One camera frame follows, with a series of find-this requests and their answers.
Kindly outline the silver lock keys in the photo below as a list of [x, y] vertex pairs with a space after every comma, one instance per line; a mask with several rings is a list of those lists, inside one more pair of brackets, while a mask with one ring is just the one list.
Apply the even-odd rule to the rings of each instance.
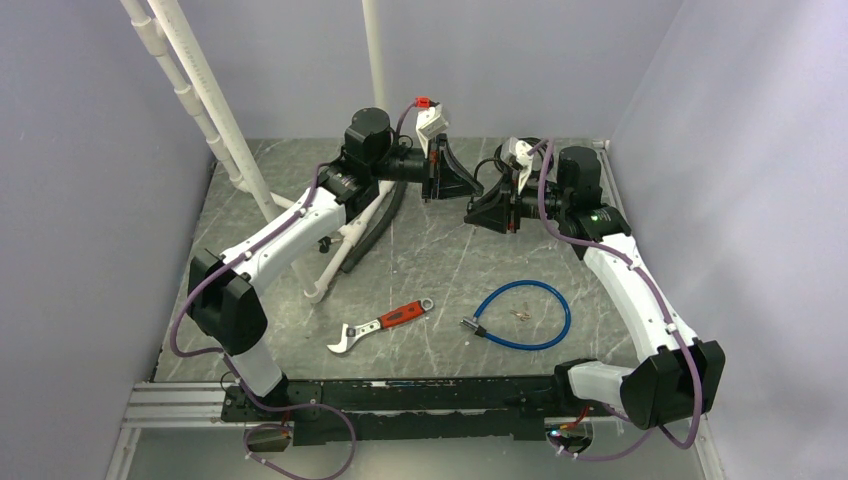
[[528, 321], [532, 318], [532, 314], [529, 311], [529, 304], [527, 302], [523, 302], [520, 309], [511, 309], [510, 313], [521, 322]]

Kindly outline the blue cable lock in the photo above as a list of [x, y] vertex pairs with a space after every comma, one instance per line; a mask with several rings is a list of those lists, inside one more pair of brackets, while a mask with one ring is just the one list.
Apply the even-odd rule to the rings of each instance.
[[[530, 321], [535, 320], [536, 326], [539, 326], [544, 322], [544, 319], [546, 318], [546, 315], [550, 310], [551, 304], [558, 304], [561, 313], [560, 327], [555, 332], [555, 335], [552, 336], [550, 339], [536, 343], [527, 343], [511, 340], [509, 338], [505, 338], [503, 336], [491, 332], [489, 329], [487, 329], [484, 325], [480, 323], [480, 320], [485, 316], [486, 312], [489, 310], [492, 304], [496, 303], [503, 295], [507, 294], [512, 290], [529, 288], [542, 290], [550, 296], [550, 301], [546, 301], [543, 304], [542, 316], [540, 316], [539, 318], [533, 316], [529, 308], [529, 302], [527, 300], [521, 302], [521, 309], [511, 309], [510, 315], [513, 316], [515, 320], [520, 324], [528, 323]], [[545, 283], [540, 280], [531, 279], [515, 280], [495, 288], [480, 302], [480, 304], [476, 307], [476, 309], [470, 316], [465, 316], [460, 320], [460, 324], [464, 328], [470, 330], [474, 336], [482, 338], [493, 344], [499, 345], [510, 350], [524, 352], [543, 351], [557, 346], [570, 333], [572, 323], [572, 311], [564, 295], [548, 283]]]

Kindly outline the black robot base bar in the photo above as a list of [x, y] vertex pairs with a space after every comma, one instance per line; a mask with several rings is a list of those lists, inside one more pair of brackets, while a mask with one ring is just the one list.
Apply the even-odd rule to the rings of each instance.
[[226, 424], [284, 422], [297, 446], [374, 440], [509, 437], [542, 441], [573, 421], [586, 425], [606, 411], [571, 396], [553, 375], [430, 379], [292, 380], [291, 413], [257, 407], [243, 390], [226, 388]]

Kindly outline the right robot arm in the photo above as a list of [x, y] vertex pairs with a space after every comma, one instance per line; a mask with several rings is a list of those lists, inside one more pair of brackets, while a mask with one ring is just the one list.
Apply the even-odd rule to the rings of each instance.
[[555, 409], [574, 415], [595, 401], [642, 430], [698, 421], [713, 407], [725, 353], [717, 341], [701, 340], [661, 292], [624, 215], [603, 200], [597, 152], [571, 146], [552, 159], [540, 143], [511, 139], [495, 158], [499, 184], [469, 204], [465, 222], [514, 233], [524, 219], [541, 220], [599, 279], [637, 353], [634, 368], [591, 359], [557, 366]]

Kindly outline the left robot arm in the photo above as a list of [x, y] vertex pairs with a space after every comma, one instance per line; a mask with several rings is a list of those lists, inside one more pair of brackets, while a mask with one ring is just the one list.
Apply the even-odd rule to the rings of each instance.
[[418, 147], [400, 143], [399, 125], [377, 107], [353, 114], [339, 154], [317, 167], [295, 204], [221, 254], [208, 250], [190, 262], [181, 313], [217, 341], [250, 392], [248, 407], [264, 420], [287, 406], [288, 379], [264, 339], [268, 320], [260, 297], [284, 269], [332, 232], [353, 223], [379, 196], [382, 181], [418, 183], [426, 200], [471, 197], [482, 186], [450, 149], [443, 107], [417, 99]]

